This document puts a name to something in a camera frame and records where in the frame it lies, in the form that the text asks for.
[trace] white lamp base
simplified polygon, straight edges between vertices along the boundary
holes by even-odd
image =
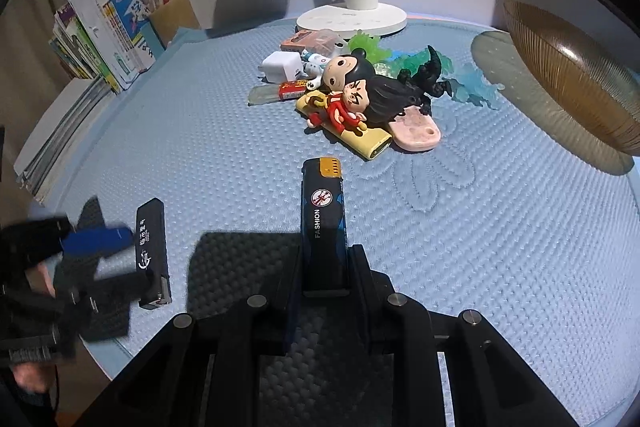
[[[358,30],[369,35],[389,35],[406,26],[406,13],[389,4],[378,4],[375,10],[349,10],[346,4],[326,5],[309,10],[298,17],[301,30],[330,29],[343,39],[350,39]]]

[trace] pen holder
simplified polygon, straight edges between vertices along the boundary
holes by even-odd
[[[174,38],[178,28],[200,29],[200,23],[189,0],[170,0],[155,10],[149,16],[149,20],[165,48]]]

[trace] pink oval object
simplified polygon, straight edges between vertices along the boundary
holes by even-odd
[[[420,112],[419,107],[407,107],[404,116],[396,116],[389,122],[389,133],[394,142],[405,151],[428,151],[436,147],[442,134],[430,116]]]

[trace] curtain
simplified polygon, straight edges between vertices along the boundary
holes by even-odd
[[[0,224],[24,219],[31,196],[15,183],[14,162],[47,107],[69,81],[49,47],[53,15],[65,0],[9,0],[0,16],[0,124],[6,127]]]

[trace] amber glass bowl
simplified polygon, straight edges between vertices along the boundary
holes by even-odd
[[[514,0],[504,3],[520,57],[540,85],[593,136],[640,155],[640,86],[595,40],[564,19]]]

